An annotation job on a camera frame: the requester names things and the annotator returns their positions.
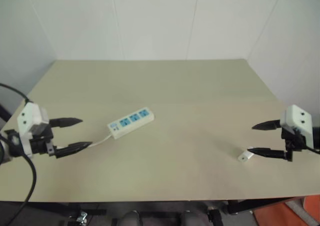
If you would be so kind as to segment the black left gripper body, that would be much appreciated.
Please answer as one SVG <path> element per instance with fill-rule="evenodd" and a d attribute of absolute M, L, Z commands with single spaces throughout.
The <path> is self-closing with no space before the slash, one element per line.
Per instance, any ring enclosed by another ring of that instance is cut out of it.
<path fill-rule="evenodd" d="M 29 141 L 33 154 L 48 154 L 49 156 L 55 156 L 57 159 L 61 158 L 61 152 L 53 144 L 53 131 L 52 126 L 47 125 L 44 130 L 38 134 L 33 135 Z"/>

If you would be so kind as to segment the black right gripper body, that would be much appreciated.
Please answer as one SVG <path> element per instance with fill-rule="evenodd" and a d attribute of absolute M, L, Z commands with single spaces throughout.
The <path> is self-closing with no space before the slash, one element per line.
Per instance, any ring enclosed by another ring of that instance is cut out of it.
<path fill-rule="evenodd" d="M 285 159 L 289 162 L 293 161 L 293 152 L 301 152 L 307 150 L 305 136 L 298 129 L 293 129 L 293 132 L 282 128 L 281 138 L 285 141 Z"/>

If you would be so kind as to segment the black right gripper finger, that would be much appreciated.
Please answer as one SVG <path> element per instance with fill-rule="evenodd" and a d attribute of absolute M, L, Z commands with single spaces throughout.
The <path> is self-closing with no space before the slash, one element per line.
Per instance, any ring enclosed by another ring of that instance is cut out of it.
<path fill-rule="evenodd" d="M 278 128 L 281 128 L 280 120 L 270 120 L 270 121 L 258 123 L 252 126 L 253 130 L 263 130 L 263 131 L 276 130 Z"/>
<path fill-rule="evenodd" d="M 272 150 L 270 148 L 250 148 L 249 152 L 266 157 L 266 158 L 276 158 L 276 159 L 286 159 L 286 152 L 281 150 Z"/>

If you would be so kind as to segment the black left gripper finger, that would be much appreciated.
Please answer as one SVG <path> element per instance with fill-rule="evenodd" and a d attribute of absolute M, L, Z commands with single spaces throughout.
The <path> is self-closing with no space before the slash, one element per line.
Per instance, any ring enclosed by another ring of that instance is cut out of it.
<path fill-rule="evenodd" d="M 78 123 L 81 123 L 82 120 L 78 118 L 73 118 L 73 117 L 67 117 L 67 118 L 55 118 L 55 119 L 50 119 L 49 124 L 52 128 L 54 127 L 59 127 L 59 128 L 64 128 L 64 127 L 69 127 Z"/>
<path fill-rule="evenodd" d="M 64 147 L 64 148 L 55 147 L 55 157 L 58 159 L 58 158 L 76 154 L 88 148 L 91 144 L 92 142 L 77 142 L 77 143 L 69 144 L 67 147 Z"/>

